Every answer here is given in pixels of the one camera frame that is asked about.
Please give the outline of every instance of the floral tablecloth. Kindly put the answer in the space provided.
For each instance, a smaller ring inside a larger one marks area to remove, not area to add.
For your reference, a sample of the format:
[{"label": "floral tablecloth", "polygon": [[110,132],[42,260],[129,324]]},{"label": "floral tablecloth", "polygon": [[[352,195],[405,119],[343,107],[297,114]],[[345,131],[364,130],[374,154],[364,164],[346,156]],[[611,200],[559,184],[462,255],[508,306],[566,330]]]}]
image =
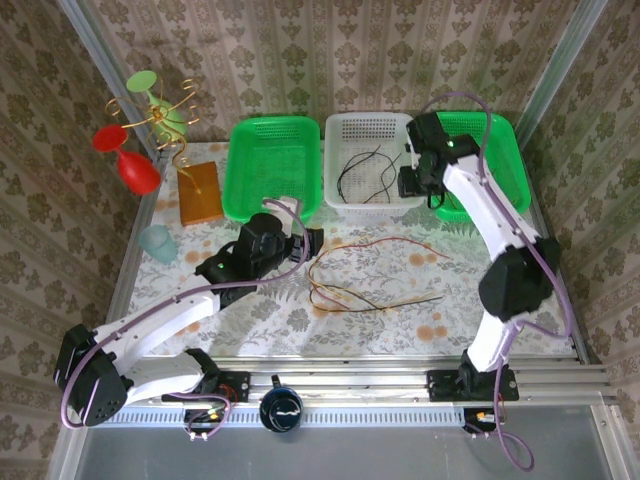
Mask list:
[{"label": "floral tablecloth", "polygon": [[[222,187],[228,144],[192,144],[187,153],[196,163],[215,161]],[[169,166],[152,223],[169,227],[178,243],[178,257],[166,266],[143,254],[130,311],[176,287],[202,260],[237,239],[239,224],[227,219],[182,227],[177,188],[176,172]],[[332,280],[365,291],[381,304],[410,301],[425,292],[439,292],[443,298],[385,312],[326,313],[309,302],[305,268],[282,282],[259,287],[217,316],[189,326],[154,353],[173,355],[200,347],[213,356],[459,355],[471,343],[483,310],[477,285],[489,265],[482,238],[471,224],[442,222],[426,206],[401,218],[345,221],[324,204],[308,226],[325,229],[325,247],[390,236],[430,244],[450,259],[409,242],[383,242],[368,249],[332,252],[316,275],[327,283]],[[279,272],[291,266],[285,262]],[[555,297],[534,320],[548,328],[560,328]],[[567,356],[572,355],[572,348],[568,342],[524,331],[513,353]]]}]

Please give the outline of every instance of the light blue cup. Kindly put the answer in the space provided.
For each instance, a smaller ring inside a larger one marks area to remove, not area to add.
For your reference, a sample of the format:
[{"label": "light blue cup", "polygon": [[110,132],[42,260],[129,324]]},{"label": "light blue cup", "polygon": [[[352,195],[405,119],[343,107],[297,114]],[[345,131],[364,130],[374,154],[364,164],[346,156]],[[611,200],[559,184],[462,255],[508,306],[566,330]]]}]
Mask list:
[{"label": "light blue cup", "polygon": [[176,242],[164,225],[151,225],[145,228],[138,237],[138,245],[152,258],[164,264],[173,262],[178,255]]}]

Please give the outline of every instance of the green plastic basket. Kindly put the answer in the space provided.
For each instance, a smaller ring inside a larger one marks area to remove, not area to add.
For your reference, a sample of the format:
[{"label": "green plastic basket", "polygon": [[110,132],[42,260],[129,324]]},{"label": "green plastic basket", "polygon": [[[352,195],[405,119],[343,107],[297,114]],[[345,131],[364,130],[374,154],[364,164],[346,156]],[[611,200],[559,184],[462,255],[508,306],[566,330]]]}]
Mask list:
[{"label": "green plastic basket", "polygon": [[233,129],[222,208],[227,217],[247,222],[266,211],[266,197],[302,200],[303,221],[322,202],[320,127],[307,117],[260,117]]},{"label": "green plastic basket", "polygon": [[[478,145],[487,126],[484,112],[438,112],[442,128],[451,136],[469,134]],[[531,204],[531,192],[527,174],[520,156],[513,127],[506,118],[493,113],[487,143],[486,158],[489,170],[509,201],[519,213],[524,213]],[[470,222],[469,214],[451,193],[445,197],[444,205],[436,214],[447,222]]]}]

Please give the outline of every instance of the white basket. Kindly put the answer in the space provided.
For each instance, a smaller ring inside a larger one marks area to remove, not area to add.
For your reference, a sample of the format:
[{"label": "white basket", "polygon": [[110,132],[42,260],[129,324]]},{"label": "white basket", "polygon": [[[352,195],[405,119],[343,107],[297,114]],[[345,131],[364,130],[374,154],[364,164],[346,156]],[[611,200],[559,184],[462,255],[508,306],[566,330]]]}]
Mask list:
[{"label": "white basket", "polygon": [[[344,203],[338,194],[337,182],[347,162],[354,155],[378,152],[394,160],[396,171],[411,165],[411,156],[405,149],[407,143],[407,123],[412,117],[404,113],[341,113],[327,119],[324,142],[324,199],[343,216],[402,216],[411,208],[419,206],[422,198],[400,198],[397,178],[389,187],[390,202],[382,192],[365,202],[371,195],[383,189],[380,175],[389,167],[389,160],[376,155],[353,170],[341,181],[342,193],[349,203]],[[389,168],[385,183],[393,179],[393,169]]]}]

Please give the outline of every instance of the wall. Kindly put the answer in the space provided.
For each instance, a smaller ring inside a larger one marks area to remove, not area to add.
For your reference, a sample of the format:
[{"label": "wall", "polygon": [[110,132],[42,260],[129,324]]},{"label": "wall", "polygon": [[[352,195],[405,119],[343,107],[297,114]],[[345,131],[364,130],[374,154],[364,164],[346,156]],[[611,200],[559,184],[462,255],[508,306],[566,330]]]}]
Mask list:
[{"label": "wall", "polygon": [[138,202],[91,148],[104,82],[55,1],[0,7],[0,478],[44,476],[62,335],[105,317]]},{"label": "wall", "polygon": [[640,452],[640,2],[610,0],[524,156]]},{"label": "wall", "polygon": [[[516,122],[577,1],[81,0],[123,77],[154,69],[169,98],[197,77],[190,140],[248,115],[415,112],[448,90]],[[450,107],[469,108],[466,100]]]}]

